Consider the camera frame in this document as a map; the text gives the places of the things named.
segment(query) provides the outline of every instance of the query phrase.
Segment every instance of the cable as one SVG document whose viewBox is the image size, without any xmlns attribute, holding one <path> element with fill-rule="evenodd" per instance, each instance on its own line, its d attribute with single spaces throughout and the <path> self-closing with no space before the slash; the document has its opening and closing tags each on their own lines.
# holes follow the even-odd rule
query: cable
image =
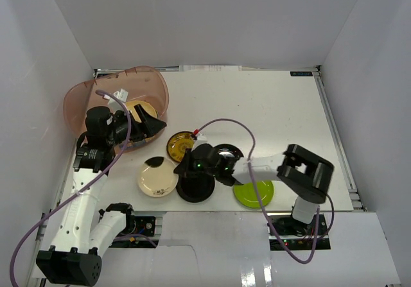
<svg viewBox="0 0 411 287">
<path fill-rule="evenodd" d="M 127 240 L 130 239 L 131 237 L 137 238 L 137 237 L 142 237 L 145 240 L 147 240 L 148 242 L 150 242 L 151 245 L 153 245 L 153 247 L 157 247 L 157 244 L 155 244 L 153 242 L 153 240 L 151 240 L 148 236 L 146 236 L 145 234 L 128 234 L 127 236 L 121 236 L 121 237 L 117 237 L 114 239 L 114 241 L 120 241 L 120 240 Z"/>
<path fill-rule="evenodd" d="M 250 134 L 250 136 L 251 136 L 251 138 L 252 138 L 252 146 L 251 146 L 251 150 L 250 150 L 250 152 L 249 152 L 249 155 L 248 155 L 248 157 L 247 157 L 247 160 L 248 160 L 247 165 L 248 165 L 248 167 L 249 167 L 249 173 L 250 173 L 251 182 L 252 182 L 252 185 L 254 186 L 254 191 L 255 191 L 255 193 L 256 193 L 257 200 L 258 200 L 259 206 L 260 206 L 260 208 L 261 208 L 261 211 L 263 212 L 264 217 L 265 217 L 265 219 L 266 219 L 267 222 L 268 222 L 268 226 L 270 227 L 271 232 L 275 235 L 275 237 L 277 238 L 277 240 L 278 240 L 278 242 L 280 243 L 280 245 L 281 245 L 281 247 L 283 248 L 283 250 L 285 250 L 285 251 L 288 253 L 288 255 L 290 255 L 291 258 L 293 258 L 294 260 L 296 260 L 298 263 L 302 263 L 302 264 L 304 264 L 304 265 L 307 264 L 307 263 L 309 263 L 309 262 L 313 259 L 313 257 L 314 257 L 315 247 L 316 247 L 316 245 L 317 245 L 317 237 L 318 237 L 318 231 L 319 231 L 320 207 L 317 207 L 317 213 L 316 213 L 316 216 L 315 216 L 314 241 L 313 241 L 313 246 L 312 246 L 312 248 L 311 248 L 311 253 L 310 253 L 310 255 L 308 256 L 308 258 L 307 258 L 306 260 L 301 260 L 301 259 L 299 259 L 296 255 L 294 255 L 294 254 L 292 253 L 292 251 L 291 251 L 291 250 L 283 243 L 283 241 L 281 240 L 281 237 L 280 237 L 280 235 L 278 234 L 278 232 L 276 231 L 275 227 L 273 226 L 273 224 L 272 224 L 272 222 L 271 222 L 271 219 L 270 219 L 270 217 L 268 216 L 267 211 L 265 210 L 265 207 L 264 207 L 264 205 L 263 205 L 263 201 L 261 200 L 261 197 L 260 197 L 260 195 L 259 195 L 259 191 L 258 191 L 256 179 L 255 179 L 254 172 L 253 172 L 253 170 L 252 170 L 252 165 L 251 165 L 251 155 L 252 155 L 252 152 L 254 151 L 254 149 L 255 149 L 255 147 L 256 147 L 256 138 L 254 137 L 254 134 L 250 131 L 250 129 L 247 128 L 243 123 L 241 123 L 241 122 L 239 122 L 239 121 L 237 121 L 237 120 L 233 120 L 233 119 L 229 119 L 229 118 L 218 118 L 218 119 L 214 119 L 214 120 L 212 120 L 212 121 L 210 121 L 210 122 L 207 122 L 205 125 L 201 126 L 199 129 L 195 130 L 195 131 L 193 132 L 193 135 L 197 135 L 197 134 L 199 133 L 199 131 L 203 130 L 205 127 L 207 127 L 207 126 L 209 126 L 210 124 L 215 123 L 215 122 L 217 122 L 217 121 L 228 121 L 228 122 L 237 123 L 238 125 L 242 126 L 242 127 Z M 334 208 L 333 208 L 333 204 L 332 204 L 332 201 L 331 201 L 329 195 L 327 195 L 327 197 L 329 198 L 330 203 L 331 203 L 332 217 L 331 217 L 330 226 L 329 226 L 328 230 L 326 231 L 326 233 L 323 235 L 323 237 L 329 232 L 329 230 L 331 229 L 332 224 L 333 224 L 333 222 L 334 222 Z"/>
<path fill-rule="evenodd" d="M 331 205 L 331 221 L 329 223 L 328 229 L 325 231 L 325 233 L 321 237 L 319 237 L 317 239 L 317 241 L 324 239 L 324 237 L 328 235 L 329 231 L 331 230 L 331 228 L 334 224 L 334 214 L 335 214 L 334 203 L 333 203 L 333 200 L 331 199 L 331 197 L 328 194 L 327 194 L 327 198 L 329 200 L 329 204 Z"/>
<path fill-rule="evenodd" d="M 128 113 L 128 110 L 127 110 L 126 106 L 123 104 L 123 102 L 120 101 L 119 99 L 117 99 L 112 94 L 110 94 L 108 92 L 105 92 L 103 90 L 96 90 L 96 94 L 98 94 L 99 96 L 107 95 L 110 98 L 112 98 L 114 101 L 116 101 L 117 103 L 120 104 L 121 108 L 124 110 L 124 113 L 126 114 L 126 117 L 127 117 L 127 123 L 128 123 L 127 135 L 126 135 L 126 139 L 125 139 L 125 142 L 123 144 L 123 147 L 120 150 L 120 152 L 118 153 L 118 155 L 113 159 L 113 161 L 101 173 L 99 173 L 96 176 L 96 178 L 92 179 L 87 185 L 85 185 L 82 189 L 80 189 L 79 193 L 82 193 L 82 192 L 86 191 L 89 187 L 91 187 L 94 183 L 96 183 L 103 175 L 105 175 L 111 169 L 111 167 L 113 167 L 113 165 L 119 160 L 119 158 L 122 156 L 124 150 L 126 149 L 127 143 L 128 143 L 128 140 L 130 139 L 130 134 L 131 134 L 131 126 L 132 126 L 131 117 L 130 117 L 130 114 Z M 30 236 L 30 234 L 33 233 L 33 231 L 35 231 L 37 228 L 39 228 L 46 220 L 48 220 L 51 216 L 53 216 L 55 213 L 57 213 L 57 211 L 61 210 L 61 208 L 65 207 L 68 203 L 72 202 L 78 196 L 79 195 L 77 195 L 77 194 L 73 194 L 68 199 L 66 199 L 64 202 L 62 202 L 58 207 L 56 207 L 55 209 L 53 209 L 52 211 L 47 213 L 40 221 L 38 221 L 21 238 L 20 242 L 18 242 L 16 248 L 14 249 L 12 258 L 10 260 L 10 267 L 9 267 L 10 282 L 12 282 L 13 287 L 19 287 L 19 285 L 17 284 L 17 281 L 15 280 L 14 266 L 15 266 L 15 260 L 17 258 L 17 254 L 19 253 L 20 248 L 22 247 L 23 243 L 27 240 L 27 238 Z"/>
</svg>

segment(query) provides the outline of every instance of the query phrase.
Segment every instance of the white panel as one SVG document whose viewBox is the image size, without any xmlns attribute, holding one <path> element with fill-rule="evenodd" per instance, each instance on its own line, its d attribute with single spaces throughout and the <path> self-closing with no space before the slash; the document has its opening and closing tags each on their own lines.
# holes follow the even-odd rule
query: white panel
<svg viewBox="0 0 411 287">
<path fill-rule="evenodd" d="M 164 226 L 160 245 L 173 246 L 108 249 L 96 286 L 138 282 L 139 287 L 155 287 L 165 282 L 184 287 L 384 287 L 399 283 L 375 213 L 337 213 L 331 250 L 316 251 L 308 265 L 299 265 L 285 252 L 269 251 L 267 225 L 259 213 L 168 213 Z M 267 254 L 271 269 L 265 264 Z M 308 252 L 297 254 L 305 259 Z"/>
<path fill-rule="evenodd" d="M 93 67 L 323 63 L 356 0 L 56 0 Z"/>
<path fill-rule="evenodd" d="M 338 211 L 353 210 L 313 77 L 291 77 L 290 72 L 272 71 L 162 75 L 170 93 L 168 126 L 157 140 L 125 154 L 111 169 L 98 207 L 105 209 L 114 202 L 127 202 L 138 211 L 249 211 L 235 199 L 231 187 L 219 182 L 211 197 L 198 204 L 186 202 L 175 190 L 152 198 L 137 186 L 140 165 L 150 157 L 167 157 L 166 145 L 173 134 L 194 131 L 215 118 L 230 117 L 245 123 L 256 136 L 255 157 L 282 153 L 289 144 L 296 143 L 332 162 L 335 171 L 329 194 Z M 250 150 L 251 137 L 233 123 L 215 123 L 204 133 L 213 145 L 231 143 L 245 155 Z M 274 198 L 267 209 L 291 211 L 297 195 L 282 182 L 275 182 L 274 186 Z M 321 205 L 321 209 L 330 210 L 329 203 Z"/>
<path fill-rule="evenodd" d="M 399 278 L 375 213 L 337 213 L 331 250 L 316 251 L 299 265 L 286 252 L 272 252 L 274 286 L 384 287 Z M 300 252 L 306 258 L 307 252 Z"/>
<path fill-rule="evenodd" d="M 365 205 L 377 211 L 411 286 L 411 0 L 358 0 L 324 63 L 324 83 Z"/>
<path fill-rule="evenodd" d="M 91 68 L 54 0 L 0 0 L 0 286 L 23 234 L 47 212 L 61 185 L 73 137 L 62 102 Z M 33 254 L 17 258 L 23 286 Z"/>
</svg>

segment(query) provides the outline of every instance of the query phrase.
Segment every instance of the yellow plate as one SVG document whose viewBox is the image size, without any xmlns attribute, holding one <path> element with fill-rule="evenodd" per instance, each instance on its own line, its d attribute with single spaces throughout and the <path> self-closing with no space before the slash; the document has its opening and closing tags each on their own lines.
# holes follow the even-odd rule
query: yellow plate
<svg viewBox="0 0 411 287">
<path fill-rule="evenodd" d="M 182 131 L 170 137 L 167 142 L 167 154 L 173 161 L 180 163 L 186 149 L 193 147 L 194 139 L 192 135 L 192 132 Z"/>
<path fill-rule="evenodd" d="M 139 101 L 139 100 L 134 100 L 134 101 L 129 101 L 126 102 L 126 107 L 129 111 L 131 111 L 131 115 L 133 115 L 134 119 L 137 122 L 140 122 L 140 117 L 138 115 L 138 113 L 136 112 L 134 106 L 140 104 L 142 108 L 144 108 L 144 110 L 147 112 L 147 114 L 149 114 L 150 116 L 157 118 L 157 111 L 155 110 L 154 107 L 152 107 L 152 105 L 150 103 L 144 102 L 144 101 Z"/>
</svg>

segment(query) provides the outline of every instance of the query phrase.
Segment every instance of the black plate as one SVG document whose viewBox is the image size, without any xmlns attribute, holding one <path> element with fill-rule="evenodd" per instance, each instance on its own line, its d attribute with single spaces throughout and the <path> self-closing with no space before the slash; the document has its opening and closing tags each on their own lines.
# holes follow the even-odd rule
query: black plate
<svg viewBox="0 0 411 287">
<path fill-rule="evenodd" d="M 180 177 L 177 193 L 187 202 L 203 202 L 213 194 L 215 180 L 213 176 L 201 173 L 192 177 Z"/>
<path fill-rule="evenodd" d="M 217 149 L 218 154 L 224 157 L 235 157 L 237 159 L 244 157 L 243 152 L 232 144 L 218 144 L 214 149 Z"/>
</svg>

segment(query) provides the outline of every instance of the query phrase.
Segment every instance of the translucent plastic bowl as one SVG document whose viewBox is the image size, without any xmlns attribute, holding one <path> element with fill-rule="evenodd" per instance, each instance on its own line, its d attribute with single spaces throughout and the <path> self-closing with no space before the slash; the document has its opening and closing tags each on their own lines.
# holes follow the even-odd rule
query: translucent plastic bowl
<svg viewBox="0 0 411 287">
<path fill-rule="evenodd" d="M 108 100 L 96 94 L 98 89 L 109 93 L 124 89 L 128 91 L 127 101 L 148 102 L 156 109 L 159 119 L 166 121 L 168 89 L 164 78 L 153 67 L 133 67 L 120 73 L 79 83 L 68 91 L 64 98 L 64 119 L 75 137 L 85 131 L 85 113 L 90 108 L 108 106 Z"/>
</svg>

